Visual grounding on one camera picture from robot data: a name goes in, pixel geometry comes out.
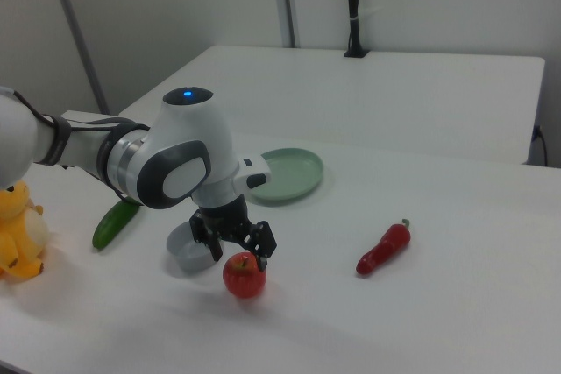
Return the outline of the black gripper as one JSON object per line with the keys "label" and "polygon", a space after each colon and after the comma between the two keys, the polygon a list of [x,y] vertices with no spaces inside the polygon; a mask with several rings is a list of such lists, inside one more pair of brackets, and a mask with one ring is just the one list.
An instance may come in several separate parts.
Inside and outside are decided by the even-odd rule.
{"label": "black gripper", "polygon": [[244,196],[239,196],[223,206],[199,209],[189,218],[193,239],[210,251],[214,261],[222,257],[219,238],[240,243],[245,251],[255,257],[258,270],[264,272],[267,260],[276,250],[277,243],[268,222],[249,222]]}

